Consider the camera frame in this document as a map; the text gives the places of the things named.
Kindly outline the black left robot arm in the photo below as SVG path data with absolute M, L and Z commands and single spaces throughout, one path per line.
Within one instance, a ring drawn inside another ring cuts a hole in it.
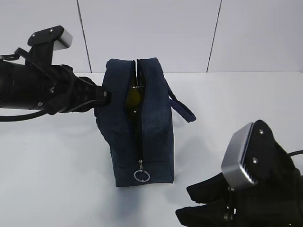
M 53 65 L 53 82 L 32 65 L 0 63 L 0 106 L 4 109 L 56 113 L 86 112 L 111 102 L 111 92 L 88 77 L 78 77 L 67 65 Z

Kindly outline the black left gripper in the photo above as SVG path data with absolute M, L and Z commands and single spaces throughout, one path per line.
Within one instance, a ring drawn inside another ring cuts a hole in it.
M 73 104 L 77 106 L 71 112 L 84 113 L 95 107 L 109 104 L 111 93 L 102 86 L 96 85 L 88 77 L 78 77 L 68 65 L 52 65 L 45 71 L 30 66 L 34 77 L 30 91 L 30 109 L 44 111 L 49 115 L 66 112 Z

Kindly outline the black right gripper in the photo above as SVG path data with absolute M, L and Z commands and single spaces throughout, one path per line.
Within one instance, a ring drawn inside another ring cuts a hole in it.
M 231 190 L 223 174 L 186 188 L 195 207 L 177 209 L 186 227 L 301 227 L 303 177 L 300 171 L 279 169 L 254 186 Z M 226 202 L 215 202 L 223 199 Z

